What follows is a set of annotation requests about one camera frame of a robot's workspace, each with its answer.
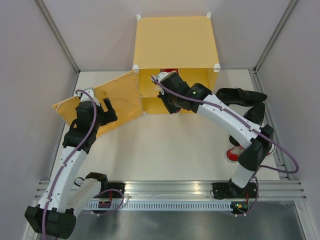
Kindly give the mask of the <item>yellow plastic shoe cabinet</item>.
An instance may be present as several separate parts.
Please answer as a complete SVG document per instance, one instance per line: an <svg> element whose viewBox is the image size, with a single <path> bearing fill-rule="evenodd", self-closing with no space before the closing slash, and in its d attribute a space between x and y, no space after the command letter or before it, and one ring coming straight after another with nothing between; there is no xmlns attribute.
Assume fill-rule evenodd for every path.
<svg viewBox="0 0 320 240"><path fill-rule="evenodd" d="M151 76L162 70L177 71L192 86L213 90L221 70L211 13L200 16L136 16L132 69L137 75L142 109L147 114L167 114L157 97Z"/></svg>

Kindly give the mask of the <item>black patent loafer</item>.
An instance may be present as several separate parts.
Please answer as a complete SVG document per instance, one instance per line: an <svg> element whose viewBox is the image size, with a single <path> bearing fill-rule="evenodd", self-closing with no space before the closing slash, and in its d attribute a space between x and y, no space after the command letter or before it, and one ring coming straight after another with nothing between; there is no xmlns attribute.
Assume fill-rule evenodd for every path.
<svg viewBox="0 0 320 240"><path fill-rule="evenodd" d="M265 117L265 109L265 104L261 102L249 109L243 117L248 121L261 126Z"/></svg>
<svg viewBox="0 0 320 240"><path fill-rule="evenodd" d="M264 93L241 88L220 88L215 95L226 106L239 105L242 107L256 106L268 98Z"/></svg>

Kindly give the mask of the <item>aluminium corner frame post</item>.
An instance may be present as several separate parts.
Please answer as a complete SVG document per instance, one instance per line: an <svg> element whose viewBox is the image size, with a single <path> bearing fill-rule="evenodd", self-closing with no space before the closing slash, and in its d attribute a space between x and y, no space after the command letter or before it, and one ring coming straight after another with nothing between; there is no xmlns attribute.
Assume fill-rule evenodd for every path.
<svg viewBox="0 0 320 240"><path fill-rule="evenodd" d="M49 27L50 31L52 32L55 40L57 41L59 47L61 48L63 54L65 55L67 61L75 71L77 75L80 73L80 69L78 65L76 64L76 61L74 60L66 42L63 39L63 36L61 35L53 17L51 16L44 0L34 0L35 5L37 6L40 14L44 18L47 26Z"/></svg>

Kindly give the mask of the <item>right aluminium corner post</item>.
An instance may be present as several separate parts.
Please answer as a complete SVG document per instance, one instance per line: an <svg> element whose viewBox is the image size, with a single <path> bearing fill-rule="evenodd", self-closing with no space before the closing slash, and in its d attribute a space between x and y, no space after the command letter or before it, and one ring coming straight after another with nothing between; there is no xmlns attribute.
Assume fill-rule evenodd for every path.
<svg viewBox="0 0 320 240"><path fill-rule="evenodd" d="M287 21L291 17L292 13L294 12L295 8L297 7L299 0L290 0L285 11L283 12L279 22L277 23L274 31L271 34L270 39L268 40L265 48L263 49L259 59L257 60L255 66L253 67L253 72L257 73L258 70L262 67L266 57L270 53L271 49L273 48L274 44L276 43L278 37L280 36L282 30L284 29Z"/></svg>

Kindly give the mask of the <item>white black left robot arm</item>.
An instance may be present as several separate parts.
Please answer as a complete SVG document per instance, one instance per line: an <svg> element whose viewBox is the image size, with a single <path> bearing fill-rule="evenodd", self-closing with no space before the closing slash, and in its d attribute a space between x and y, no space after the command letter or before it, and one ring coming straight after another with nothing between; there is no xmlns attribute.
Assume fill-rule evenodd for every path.
<svg viewBox="0 0 320 240"><path fill-rule="evenodd" d="M104 198L109 193L107 176L97 172L89 173L82 185L72 192L76 175L97 139L99 128L118 119L110 100L105 98L103 102L106 111L90 99L80 101L75 109L76 118L64 136L54 177L36 206L28 206L25 211L26 220L43 239L68 239L77 217L90 200L95 196Z"/></svg>

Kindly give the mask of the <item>red canvas sneaker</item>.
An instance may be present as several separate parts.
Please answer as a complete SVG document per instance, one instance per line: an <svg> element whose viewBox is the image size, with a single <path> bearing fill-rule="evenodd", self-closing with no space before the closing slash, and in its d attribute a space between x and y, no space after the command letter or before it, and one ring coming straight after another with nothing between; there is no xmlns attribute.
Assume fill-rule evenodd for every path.
<svg viewBox="0 0 320 240"><path fill-rule="evenodd" d="M275 151L275 149L276 149L276 146L274 144L272 144L270 151L267 153L266 156L272 155L273 152ZM231 163L238 162L238 157L243 151L244 151L244 148L242 146L235 146L235 147L229 149L226 152L226 160Z"/></svg>
<svg viewBox="0 0 320 240"><path fill-rule="evenodd" d="M179 70L177 68L161 68L160 71L165 73L171 73L171 72L176 72L177 74L179 73Z"/></svg>

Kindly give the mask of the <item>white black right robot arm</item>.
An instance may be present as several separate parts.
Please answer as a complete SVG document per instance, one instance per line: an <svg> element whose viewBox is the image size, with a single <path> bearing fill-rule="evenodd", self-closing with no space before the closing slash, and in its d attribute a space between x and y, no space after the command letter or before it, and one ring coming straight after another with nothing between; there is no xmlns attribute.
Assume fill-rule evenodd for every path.
<svg viewBox="0 0 320 240"><path fill-rule="evenodd" d="M151 76L160 87L161 99L170 114L181 109L201 115L225 129L244 149L238 157L238 166L227 183L233 198L241 197L272 148L274 130L261 126L230 109L212 91L201 83L189 86L176 72L160 72Z"/></svg>

